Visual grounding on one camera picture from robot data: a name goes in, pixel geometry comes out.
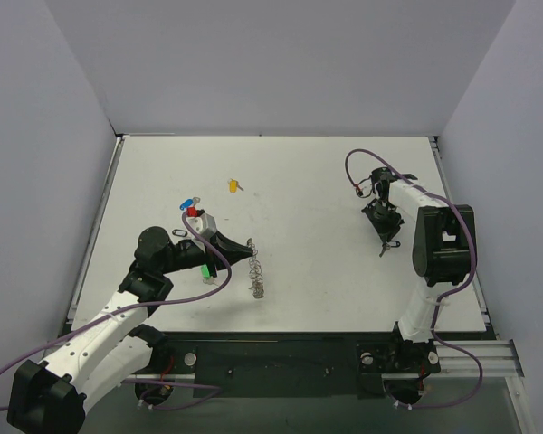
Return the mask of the black tag key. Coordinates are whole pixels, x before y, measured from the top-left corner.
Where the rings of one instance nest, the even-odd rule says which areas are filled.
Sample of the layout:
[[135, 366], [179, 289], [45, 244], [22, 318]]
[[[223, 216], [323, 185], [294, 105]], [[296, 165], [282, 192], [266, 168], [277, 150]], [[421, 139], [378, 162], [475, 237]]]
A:
[[180, 229], [174, 229], [171, 231], [171, 234], [173, 236], [176, 236], [176, 237], [179, 237], [179, 238], [184, 238], [184, 237], [187, 237], [188, 236], [188, 232], [185, 231], [185, 230], [180, 230]]
[[379, 253], [379, 257], [382, 258], [388, 251], [391, 249], [397, 249], [401, 246], [400, 241], [392, 240], [392, 241], [386, 241], [382, 244], [381, 251]]

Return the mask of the metal key organizer disc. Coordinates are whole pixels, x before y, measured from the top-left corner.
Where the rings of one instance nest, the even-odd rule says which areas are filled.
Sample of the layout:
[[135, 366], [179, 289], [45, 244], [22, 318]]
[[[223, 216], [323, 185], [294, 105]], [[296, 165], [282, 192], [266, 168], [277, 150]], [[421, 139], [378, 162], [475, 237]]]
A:
[[258, 250], [252, 238], [247, 240], [247, 247], [251, 250], [252, 256], [249, 258], [249, 278], [252, 282], [251, 291], [255, 299], [262, 299], [264, 297], [262, 264], [258, 260]]

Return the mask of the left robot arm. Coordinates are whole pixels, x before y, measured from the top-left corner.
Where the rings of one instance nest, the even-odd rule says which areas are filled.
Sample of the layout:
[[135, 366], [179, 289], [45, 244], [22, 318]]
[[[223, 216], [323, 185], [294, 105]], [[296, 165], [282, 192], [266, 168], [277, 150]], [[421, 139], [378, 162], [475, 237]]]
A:
[[138, 237], [134, 262], [107, 305], [39, 363], [14, 374], [7, 422], [23, 433], [77, 433], [89, 410], [132, 373], [167, 364], [166, 336], [147, 325], [173, 284], [168, 274], [205, 266], [214, 277], [253, 255], [213, 224], [194, 219], [192, 239], [173, 242], [153, 226]]

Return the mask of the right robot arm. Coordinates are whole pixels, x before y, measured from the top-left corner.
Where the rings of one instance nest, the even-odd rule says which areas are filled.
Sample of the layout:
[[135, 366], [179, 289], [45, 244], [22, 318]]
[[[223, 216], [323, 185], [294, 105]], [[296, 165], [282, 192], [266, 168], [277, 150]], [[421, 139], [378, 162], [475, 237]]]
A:
[[362, 210], [382, 242], [383, 253], [397, 248], [395, 236], [405, 223], [414, 223], [412, 263], [420, 278], [406, 311], [397, 322], [400, 339], [386, 347], [386, 359], [405, 370], [419, 357], [415, 344], [433, 340], [433, 330], [448, 297], [472, 276], [476, 265], [474, 212], [468, 205], [450, 205], [431, 194], [413, 175], [396, 175], [387, 167], [369, 177], [375, 198]]

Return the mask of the green tag key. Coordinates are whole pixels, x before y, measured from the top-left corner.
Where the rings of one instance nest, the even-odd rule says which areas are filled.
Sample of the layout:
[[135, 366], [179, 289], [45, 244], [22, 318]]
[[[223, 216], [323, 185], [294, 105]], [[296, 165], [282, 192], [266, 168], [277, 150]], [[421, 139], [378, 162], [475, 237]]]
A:
[[206, 265], [203, 265], [201, 267], [201, 274], [202, 274], [202, 280], [203, 283], [206, 285], [215, 285], [216, 284], [216, 277], [212, 275], [209, 268]]

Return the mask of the blue tag key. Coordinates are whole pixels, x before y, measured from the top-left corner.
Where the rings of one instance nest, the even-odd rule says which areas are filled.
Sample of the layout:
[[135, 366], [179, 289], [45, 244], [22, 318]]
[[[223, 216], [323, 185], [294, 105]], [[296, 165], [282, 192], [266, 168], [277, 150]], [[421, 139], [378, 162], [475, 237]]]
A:
[[180, 210], [185, 211], [186, 209], [190, 207], [195, 207], [197, 204], [199, 204], [201, 199], [197, 196], [186, 199], [180, 204]]

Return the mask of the yellow tag key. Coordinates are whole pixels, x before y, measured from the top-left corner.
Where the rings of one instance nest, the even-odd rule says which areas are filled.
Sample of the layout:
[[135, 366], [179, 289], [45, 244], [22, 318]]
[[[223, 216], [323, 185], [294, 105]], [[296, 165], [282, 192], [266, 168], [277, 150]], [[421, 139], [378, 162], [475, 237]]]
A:
[[243, 188], [241, 187], [240, 183], [236, 179], [230, 178], [228, 180], [228, 187], [230, 193], [238, 193], [242, 192]]

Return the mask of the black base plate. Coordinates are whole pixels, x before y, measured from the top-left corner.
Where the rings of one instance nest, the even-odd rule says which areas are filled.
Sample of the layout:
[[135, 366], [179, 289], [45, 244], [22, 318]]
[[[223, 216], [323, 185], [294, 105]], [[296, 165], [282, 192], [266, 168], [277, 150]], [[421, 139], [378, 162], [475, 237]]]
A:
[[433, 342], [396, 332], [169, 332], [144, 374], [191, 374], [225, 398], [415, 396], [440, 371]]

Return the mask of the aluminium frame rail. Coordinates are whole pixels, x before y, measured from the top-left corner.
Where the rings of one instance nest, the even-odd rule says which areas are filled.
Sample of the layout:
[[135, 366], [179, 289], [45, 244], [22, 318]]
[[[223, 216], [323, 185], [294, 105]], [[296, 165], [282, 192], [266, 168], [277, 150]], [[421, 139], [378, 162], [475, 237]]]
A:
[[436, 343], [440, 375], [447, 378], [476, 378], [478, 364], [484, 378], [523, 377], [524, 371], [512, 340], [454, 341]]

